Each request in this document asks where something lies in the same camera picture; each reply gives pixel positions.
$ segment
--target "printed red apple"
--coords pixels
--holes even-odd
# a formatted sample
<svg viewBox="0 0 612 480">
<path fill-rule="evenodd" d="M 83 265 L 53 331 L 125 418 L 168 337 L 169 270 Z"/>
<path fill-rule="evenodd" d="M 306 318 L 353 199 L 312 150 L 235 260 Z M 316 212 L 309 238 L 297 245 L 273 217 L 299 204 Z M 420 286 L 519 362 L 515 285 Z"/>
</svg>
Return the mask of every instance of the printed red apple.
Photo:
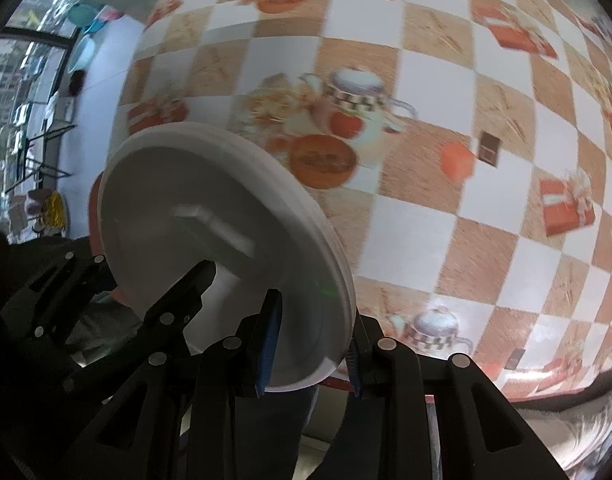
<svg viewBox="0 0 612 480">
<path fill-rule="evenodd" d="M 361 117 L 347 115 L 343 112 L 333 112 L 328 120 L 330 132 L 343 139 L 354 139 L 364 128 Z"/>
</svg>

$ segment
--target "white bowl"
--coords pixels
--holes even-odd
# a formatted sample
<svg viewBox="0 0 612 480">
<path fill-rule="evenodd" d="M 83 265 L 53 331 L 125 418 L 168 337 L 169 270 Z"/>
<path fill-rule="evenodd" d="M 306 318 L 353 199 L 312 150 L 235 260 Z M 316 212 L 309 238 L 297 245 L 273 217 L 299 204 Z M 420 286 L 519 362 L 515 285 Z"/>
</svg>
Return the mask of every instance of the white bowl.
<svg viewBox="0 0 612 480">
<path fill-rule="evenodd" d="M 319 205 L 271 155 L 201 123 L 147 128 L 112 156 L 98 218 L 117 285 L 140 316 L 192 266 L 217 263 L 204 307 L 184 331 L 203 351 L 284 298 L 269 391 L 316 384 L 342 361 L 355 292 L 342 245 Z"/>
</svg>

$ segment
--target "checkered tablecloth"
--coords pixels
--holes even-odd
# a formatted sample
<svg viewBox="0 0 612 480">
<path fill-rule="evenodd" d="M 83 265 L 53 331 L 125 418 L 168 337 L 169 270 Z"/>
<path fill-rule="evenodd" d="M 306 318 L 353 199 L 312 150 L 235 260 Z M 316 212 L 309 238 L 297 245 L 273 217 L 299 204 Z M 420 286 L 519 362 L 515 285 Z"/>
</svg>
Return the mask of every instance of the checkered tablecloth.
<svg viewBox="0 0 612 480">
<path fill-rule="evenodd" d="M 290 120 L 301 76 L 378 75 L 417 119 L 402 119 L 383 153 L 360 155 L 341 186 L 308 188 L 346 248 L 360 311 L 402 338 L 417 314 L 447 308 L 512 398 L 589 384 L 612 348 L 612 129 L 596 92 L 612 87 L 609 20 L 603 32 L 582 24 L 561 0 L 305 0 L 271 14 L 260 1 L 160 0 L 115 146 L 151 124 L 201 121 L 287 165 L 285 145 L 304 133 Z M 535 51 L 500 46 L 489 26 L 499 22 L 481 9 L 520 15 Z M 242 109 L 260 88 L 286 98 L 268 116 L 260 105 L 251 124 Z M 496 166 L 476 160 L 470 178 L 449 180 L 442 147 L 476 154 L 482 132 L 500 139 Z M 547 237 L 539 182 L 577 168 L 595 221 Z"/>
</svg>

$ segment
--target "table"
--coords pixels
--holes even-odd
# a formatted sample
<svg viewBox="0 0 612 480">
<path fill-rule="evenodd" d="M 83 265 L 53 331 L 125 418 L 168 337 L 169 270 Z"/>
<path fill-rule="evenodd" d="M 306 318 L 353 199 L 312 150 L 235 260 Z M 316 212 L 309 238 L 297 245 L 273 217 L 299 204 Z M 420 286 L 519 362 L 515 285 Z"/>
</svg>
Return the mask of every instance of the table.
<svg viewBox="0 0 612 480">
<path fill-rule="evenodd" d="M 561 0 L 159 0 L 113 146 L 201 121 L 321 205 L 359 310 L 511 399 L 612 349 L 612 23 Z"/>
</svg>

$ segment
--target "silver rivet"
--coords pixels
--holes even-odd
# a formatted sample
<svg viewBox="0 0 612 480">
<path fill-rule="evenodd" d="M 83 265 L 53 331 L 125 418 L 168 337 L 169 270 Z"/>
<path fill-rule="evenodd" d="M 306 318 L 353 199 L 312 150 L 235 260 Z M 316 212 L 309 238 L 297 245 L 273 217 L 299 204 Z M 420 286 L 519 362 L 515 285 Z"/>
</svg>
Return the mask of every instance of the silver rivet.
<svg viewBox="0 0 612 480">
<path fill-rule="evenodd" d="M 148 356 L 148 362 L 153 366 L 160 366 L 166 362 L 166 354 L 164 352 L 155 352 Z"/>
<path fill-rule="evenodd" d="M 455 354 L 451 360 L 452 364 L 458 368 L 468 368 L 470 366 L 470 358 L 466 354 Z"/>
<path fill-rule="evenodd" d="M 397 346 L 397 342 L 390 337 L 382 337 L 378 342 L 377 346 L 382 350 L 394 350 Z"/>
<path fill-rule="evenodd" d="M 232 335 L 224 339 L 222 344 L 224 345 L 225 349 L 234 350 L 235 348 L 239 348 L 241 346 L 241 339 L 236 335 Z"/>
<path fill-rule="evenodd" d="M 160 323 L 162 325 L 170 325 L 174 320 L 175 316 L 173 316 L 170 312 L 164 312 L 164 314 L 160 316 Z"/>
<path fill-rule="evenodd" d="M 71 391 L 75 389 L 75 381 L 73 380 L 72 377 L 68 377 L 64 379 L 64 382 L 62 383 L 62 387 L 64 388 L 64 391 L 67 394 L 70 394 Z"/>
</svg>

